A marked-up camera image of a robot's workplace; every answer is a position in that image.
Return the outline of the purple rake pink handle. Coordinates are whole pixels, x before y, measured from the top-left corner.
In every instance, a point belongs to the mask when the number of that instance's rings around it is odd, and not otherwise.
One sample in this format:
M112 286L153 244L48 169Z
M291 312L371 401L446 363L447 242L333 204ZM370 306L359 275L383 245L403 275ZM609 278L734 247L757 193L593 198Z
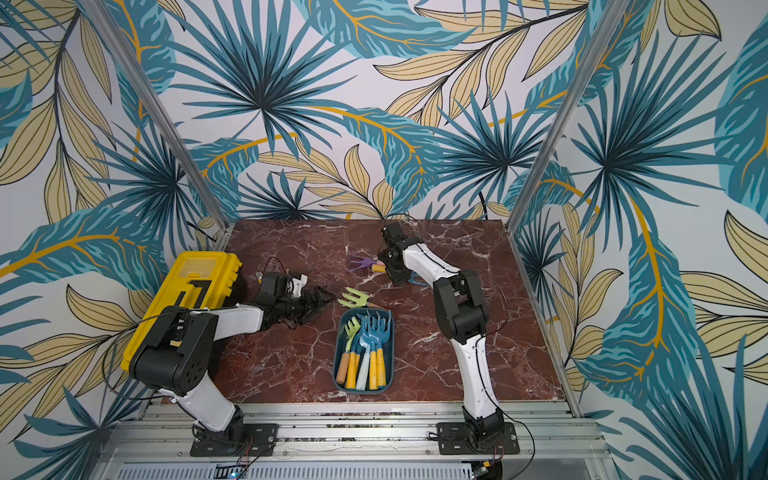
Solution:
M348 272L371 271L375 273L385 273L386 267L383 262L370 256L349 255L347 257L351 267Z

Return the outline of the teal rake wooden handle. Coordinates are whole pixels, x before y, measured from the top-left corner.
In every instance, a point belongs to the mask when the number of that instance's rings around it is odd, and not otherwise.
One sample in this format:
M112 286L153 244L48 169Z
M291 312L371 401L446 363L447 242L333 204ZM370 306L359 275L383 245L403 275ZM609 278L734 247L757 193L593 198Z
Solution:
M427 283L425 283L423 279L416 274L412 274L411 277L408 279L408 282L413 285L427 286Z

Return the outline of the green fork yellow handle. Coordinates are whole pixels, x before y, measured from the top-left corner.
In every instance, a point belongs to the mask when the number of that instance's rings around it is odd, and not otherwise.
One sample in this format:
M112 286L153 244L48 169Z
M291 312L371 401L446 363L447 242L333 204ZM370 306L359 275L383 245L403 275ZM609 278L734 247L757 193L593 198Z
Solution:
M337 302L348 309L379 308L379 305L371 301L370 294L351 287L345 288Z

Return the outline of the teal claw rake yellow handle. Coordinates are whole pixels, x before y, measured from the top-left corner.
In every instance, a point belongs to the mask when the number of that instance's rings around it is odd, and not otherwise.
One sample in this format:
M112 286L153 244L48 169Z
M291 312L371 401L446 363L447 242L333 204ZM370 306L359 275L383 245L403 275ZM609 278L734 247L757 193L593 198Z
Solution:
M381 349L381 340L379 333L379 319L372 316L366 318L365 324L366 342L368 343L369 365L368 365L368 389L378 390L380 387L378 351Z

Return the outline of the green rake wooden handle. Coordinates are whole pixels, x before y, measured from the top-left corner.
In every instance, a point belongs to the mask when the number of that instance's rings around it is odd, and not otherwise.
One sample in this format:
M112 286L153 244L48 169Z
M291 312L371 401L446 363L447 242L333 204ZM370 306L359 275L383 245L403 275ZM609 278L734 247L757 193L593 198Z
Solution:
M361 324L356 317L352 317L344 325L345 343L342 350L342 356L340 358L339 366L337 369L336 383L340 386L347 388L349 377L349 365L351 359L351 349L354 343L355 336L359 332Z

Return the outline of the light blue fork rake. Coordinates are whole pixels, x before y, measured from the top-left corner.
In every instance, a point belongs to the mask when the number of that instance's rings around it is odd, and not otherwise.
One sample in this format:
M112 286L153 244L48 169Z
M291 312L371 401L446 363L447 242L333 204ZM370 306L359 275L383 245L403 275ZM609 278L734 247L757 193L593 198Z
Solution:
M368 386L368 380L370 376L370 364L371 364L371 350L369 348L364 349L364 353L361 357L358 376L355 388L359 391L365 391Z

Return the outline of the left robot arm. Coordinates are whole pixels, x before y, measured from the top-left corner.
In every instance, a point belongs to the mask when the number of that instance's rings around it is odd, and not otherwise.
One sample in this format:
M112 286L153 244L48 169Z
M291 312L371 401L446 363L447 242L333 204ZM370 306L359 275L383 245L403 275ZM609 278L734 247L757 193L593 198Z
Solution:
M243 413L215 386L208 374L214 343L266 331L277 323L302 326L336 300L307 277L270 272L251 300L234 302L231 294L217 308L205 301L218 290L210 280L162 286L149 314L125 350L129 375L174 399L194 419L200 441L234 452L249 445Z

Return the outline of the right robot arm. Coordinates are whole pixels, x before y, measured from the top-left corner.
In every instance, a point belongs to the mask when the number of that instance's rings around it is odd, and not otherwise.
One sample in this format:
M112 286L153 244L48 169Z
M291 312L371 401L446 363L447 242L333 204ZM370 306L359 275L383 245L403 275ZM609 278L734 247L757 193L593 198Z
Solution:
M450 265L421 239L407 236L397 222L385 225L382 236L386 248L378 259L392 283L399 286L415 273L432 287L438 327L454 348L463 382L466 442L485 447L502 435L504 413L487 361L489 308L479 276Z

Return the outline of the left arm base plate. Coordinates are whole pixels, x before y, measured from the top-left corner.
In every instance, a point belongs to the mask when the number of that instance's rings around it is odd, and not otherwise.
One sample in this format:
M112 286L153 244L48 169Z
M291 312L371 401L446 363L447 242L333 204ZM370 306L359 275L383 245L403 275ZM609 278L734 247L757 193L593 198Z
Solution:
M225 431L192 426L191 457L269 457L276 445L278 425L243 424Z

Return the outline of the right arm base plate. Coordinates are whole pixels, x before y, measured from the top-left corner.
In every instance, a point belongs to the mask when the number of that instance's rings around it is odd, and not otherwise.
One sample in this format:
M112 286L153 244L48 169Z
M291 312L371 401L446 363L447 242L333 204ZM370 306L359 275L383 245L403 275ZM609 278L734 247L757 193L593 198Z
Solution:
M491 439L478 440L463 422L437 423L430 438L436 441L441 455L516 455L520 446L514 425L503 424L500 433Z

